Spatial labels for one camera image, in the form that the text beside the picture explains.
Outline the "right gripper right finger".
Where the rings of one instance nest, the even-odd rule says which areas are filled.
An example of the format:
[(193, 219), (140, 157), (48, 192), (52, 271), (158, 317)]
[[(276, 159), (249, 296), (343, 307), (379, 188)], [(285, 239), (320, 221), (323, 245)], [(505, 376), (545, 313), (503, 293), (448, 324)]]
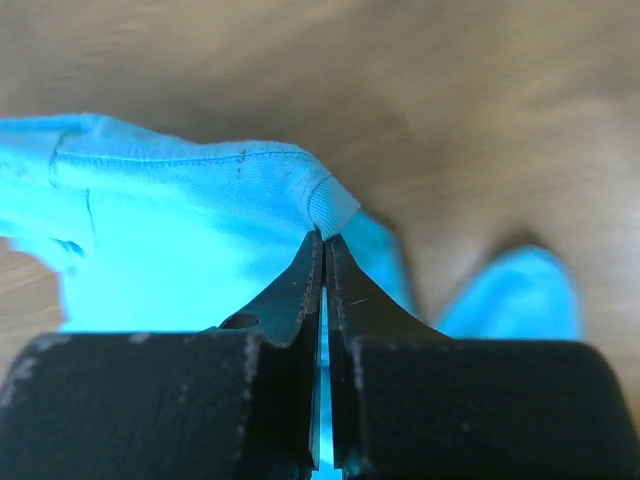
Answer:
[(325, 245), (333, 461), (347, 479), (635, 479), (612, 369), (567, 341), (454, 340)]

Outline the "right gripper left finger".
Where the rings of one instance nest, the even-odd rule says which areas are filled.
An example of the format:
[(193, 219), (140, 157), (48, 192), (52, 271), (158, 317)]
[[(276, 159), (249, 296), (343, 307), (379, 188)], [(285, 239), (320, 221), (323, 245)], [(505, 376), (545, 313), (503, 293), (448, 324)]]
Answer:
[(46, 334), (1, 389), (5, 479), (308, 479), (323, 243), (218, 328)]

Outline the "turquoise t shirt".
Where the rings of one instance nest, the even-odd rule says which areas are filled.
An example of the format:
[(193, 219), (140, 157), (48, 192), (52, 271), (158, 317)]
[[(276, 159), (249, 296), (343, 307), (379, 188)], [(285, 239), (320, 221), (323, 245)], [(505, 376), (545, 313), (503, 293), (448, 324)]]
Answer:
[[(341, 237), (415, 316), (393, 234), (311, 154), (288, 144), (201, 145), (109, 117), (1, 123), (1, 233), (60, 280), (55, 334), (200, 333), (291, 264), (307, 234)], [(455, 340), (575, 342), (573, 288), (537, 247), (491, 264), (454, 305)]]

